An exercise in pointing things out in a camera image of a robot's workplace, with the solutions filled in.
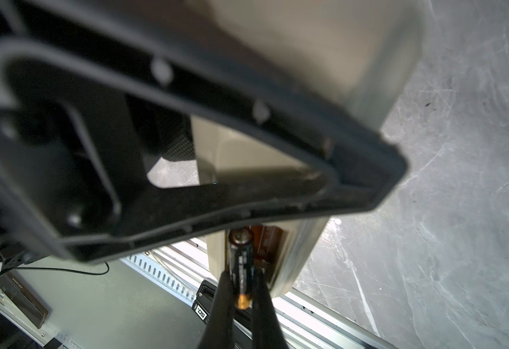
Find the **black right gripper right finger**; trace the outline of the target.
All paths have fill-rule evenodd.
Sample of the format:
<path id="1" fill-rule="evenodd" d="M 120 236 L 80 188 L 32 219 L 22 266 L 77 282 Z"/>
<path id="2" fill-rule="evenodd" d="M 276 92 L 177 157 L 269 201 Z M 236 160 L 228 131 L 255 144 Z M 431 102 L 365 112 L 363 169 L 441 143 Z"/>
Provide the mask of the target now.
<path id="1" fill-rule="evenodd" d="M 260 268 L 254 270 L 253 279 L 252 347 L 288 349 L 264 273 Z"/>

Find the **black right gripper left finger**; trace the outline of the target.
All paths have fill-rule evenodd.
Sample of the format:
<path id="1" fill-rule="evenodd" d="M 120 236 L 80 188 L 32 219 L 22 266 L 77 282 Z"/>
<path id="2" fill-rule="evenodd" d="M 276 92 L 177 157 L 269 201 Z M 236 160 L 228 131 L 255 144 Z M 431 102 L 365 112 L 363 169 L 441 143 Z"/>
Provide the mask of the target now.
<path id="1" fill-rule="evenodd" d="M 234 289 L 230 272 L 224 270 L 218 282 L 209 321 L 198 349 L 234 348 Z"/>

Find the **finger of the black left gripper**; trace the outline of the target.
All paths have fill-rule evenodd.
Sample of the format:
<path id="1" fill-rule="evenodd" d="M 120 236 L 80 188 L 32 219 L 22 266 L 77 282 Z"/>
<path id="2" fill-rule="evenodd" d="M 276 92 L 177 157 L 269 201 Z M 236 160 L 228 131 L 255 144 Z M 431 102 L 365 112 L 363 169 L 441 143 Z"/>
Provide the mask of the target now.
<path id="1" fill-rule="evenodd" d="M 306 170 L 200 184 L 192 116 Z M 0 263 L 375 209 L 394 146 L 185 1 L 0 1 Z"/>

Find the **black AAA battery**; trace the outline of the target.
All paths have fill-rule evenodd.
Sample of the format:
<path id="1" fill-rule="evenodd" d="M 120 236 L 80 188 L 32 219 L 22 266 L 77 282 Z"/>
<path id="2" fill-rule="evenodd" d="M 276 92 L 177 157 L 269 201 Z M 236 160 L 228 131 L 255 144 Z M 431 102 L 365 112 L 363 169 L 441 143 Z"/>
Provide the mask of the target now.
<path id="1" fill-rule="evenodd" d="M 254 234 L 249 228 L 233 229 L 228 234 L 228 269 L 234 290 L 235 306 L 246 310 L 252 302 L 254 273 Z"/>

